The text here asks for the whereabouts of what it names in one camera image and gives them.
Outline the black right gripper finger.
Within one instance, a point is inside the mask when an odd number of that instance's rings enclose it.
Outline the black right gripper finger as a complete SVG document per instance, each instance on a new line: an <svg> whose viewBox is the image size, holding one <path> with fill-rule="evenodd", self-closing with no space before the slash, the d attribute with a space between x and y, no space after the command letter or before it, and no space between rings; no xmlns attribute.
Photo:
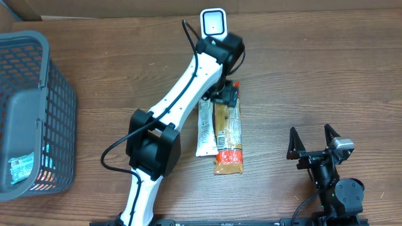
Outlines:
<svg viewBox="0 0 402 226"><path fill-rule="evenodd" d="M287 159L299 159L302 153L305 153L306 149L295 129L292 127L290 129L290 141L288 146L288 151L286 154Z"/></svg>
<svg viewBox="0 0 402 226"><path fill-rule="evenodd" d="M330 124L324 125L326 145L328 147L335 147L335 143L337 142L337 138L340 135L332 128Z"/></svg>

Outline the white tube with gold cap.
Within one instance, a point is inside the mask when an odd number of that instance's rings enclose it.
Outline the white tube with gold cap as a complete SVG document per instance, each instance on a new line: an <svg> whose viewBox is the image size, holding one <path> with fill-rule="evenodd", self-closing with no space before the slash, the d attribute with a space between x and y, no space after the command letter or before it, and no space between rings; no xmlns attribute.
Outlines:
<svg viewBox="0 0 402 226"><path fill-rule="evenodd" d="M214 104L210 100L199 100L196 157L216 156L218 154L214 132L213 111Z"/></svg>

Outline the teal tissue pack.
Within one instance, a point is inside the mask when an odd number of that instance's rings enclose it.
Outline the teal tissue pack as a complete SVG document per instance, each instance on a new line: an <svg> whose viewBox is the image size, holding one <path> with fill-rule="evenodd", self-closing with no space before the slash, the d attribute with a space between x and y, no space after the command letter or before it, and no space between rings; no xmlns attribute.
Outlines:
<svg viewBox="0 0 402 226"><path fill-rule="evenodd" d="M42 148L42 151L44 153L49 153L50 145L47 144L44 148ZM19 183L20 181L23 181L29 177L34 165L34 155L34 152L32 152L28 155L9 159L8 163L11 164L10 173L12 176L12 185ZM53 159L47 155L42 156L41 163L45 167L51 168L53 170L56 169L56 166L53 165ZM41 170L38 178L38 180L41 181L53 181L55 178L55 174Z"/></svg>

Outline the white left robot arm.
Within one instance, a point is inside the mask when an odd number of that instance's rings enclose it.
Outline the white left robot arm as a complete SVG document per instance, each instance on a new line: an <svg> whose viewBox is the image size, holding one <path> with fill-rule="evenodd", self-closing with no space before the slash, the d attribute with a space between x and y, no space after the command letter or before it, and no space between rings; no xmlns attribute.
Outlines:
<svg viewBox="0 0 402 226"><path fill-rule="evenodd" d="M131 116L126 154L132 183L117 225L152 222L158 188L180 158L180 131L192 109L202 99L236 106L238 89L226 76L244 50L242 38L233 33L223 40L198 40L192 61L173 88L149 111L138 109Z"/></svg>

